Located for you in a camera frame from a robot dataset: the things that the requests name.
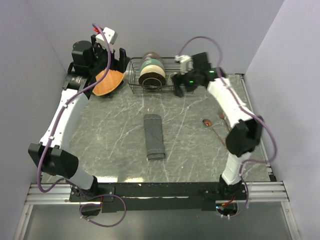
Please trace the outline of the grey cloth napkin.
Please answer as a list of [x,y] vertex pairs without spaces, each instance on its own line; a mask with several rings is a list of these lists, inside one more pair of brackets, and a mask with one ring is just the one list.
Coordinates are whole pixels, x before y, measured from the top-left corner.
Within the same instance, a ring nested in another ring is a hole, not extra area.
[[146,157],[148,161],[165,158],[162,118],[157,114],[146,114],[143,117]]

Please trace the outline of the copper spoon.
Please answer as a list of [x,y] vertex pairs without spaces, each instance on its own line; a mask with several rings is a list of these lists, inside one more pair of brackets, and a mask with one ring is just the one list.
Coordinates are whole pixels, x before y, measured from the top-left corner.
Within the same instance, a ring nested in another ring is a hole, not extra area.
[[222,143],[222,145],[223,145],[224,147],[227,147],[226,144],[225,144],[225,142],[224,142],[224,140],[221,138],[221,136],[220,136],[220,135],[217,133],[217,131],[214,129],[212,122],[211,122],[209,119],[206,119],[206,118],[203,119],[202,122],[203,122],[203,124],[204,124],[206,127],[211,128],[212,131],[215,133],[215,135],[216,135],[216,136],[218,137],[218,139],[220,140],[220,142]]

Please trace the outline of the copper fork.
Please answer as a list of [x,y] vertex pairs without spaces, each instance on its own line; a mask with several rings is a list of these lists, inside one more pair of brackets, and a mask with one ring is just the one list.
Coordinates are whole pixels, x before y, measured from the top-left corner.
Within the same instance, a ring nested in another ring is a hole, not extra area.
[[220,110],[218,111],[218,116],[219,116],[219,118],[220,118],[221,120],[223,120],[223,122],[224,122],[224,124],[225,124],[225,126],[226,126],[226,128],[227,128],[227,130],[228,130],[228,132],[230,132],[230,131],[231,131],[230,126],[228,125],[228,123],[227,123],[227,121],[226,121],[226,117],[225,117],[225,114],[224,114],[224,112],[223,112],[222,109],[220,109]]

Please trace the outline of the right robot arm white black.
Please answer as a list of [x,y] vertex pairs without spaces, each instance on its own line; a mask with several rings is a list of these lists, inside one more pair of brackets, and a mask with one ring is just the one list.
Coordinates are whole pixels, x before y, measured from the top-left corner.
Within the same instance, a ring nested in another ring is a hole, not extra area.
[[193,92],[199,86],[205,87],[229,122],[230,132],[225,139],[228,158],[218,188],[219,195],[228,200],[243,189],[242,170],[245,161],[260,144],[262,117],[254,117],[230,84],[224,70],[211,66],[206,52],[192,56],[176,55],[174,60],[179,64],[179,72],[172,76],[174,94],[183,97],[181,86],[187,92]]

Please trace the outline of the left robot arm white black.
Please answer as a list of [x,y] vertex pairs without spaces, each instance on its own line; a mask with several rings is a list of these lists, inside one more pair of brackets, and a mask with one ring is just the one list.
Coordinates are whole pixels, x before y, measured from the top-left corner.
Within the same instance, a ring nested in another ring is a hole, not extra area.
[[94,201],[99,195],[98,180],[80,167],[79,159],[69,153],[69,144],[93,88],[102,77],[123,74],[130,58],[122,47],[119,48],[119,59],[115,59],[110,46],[87,40],[74,43],[71,56],[54,117],[40,141],[29,145],[28,154],[37,167],[36,183],[41,192],[52,189],[44,189],[41,185],[42,173],[46,173],[59,176],[61,181],[77,188],[86,200]]

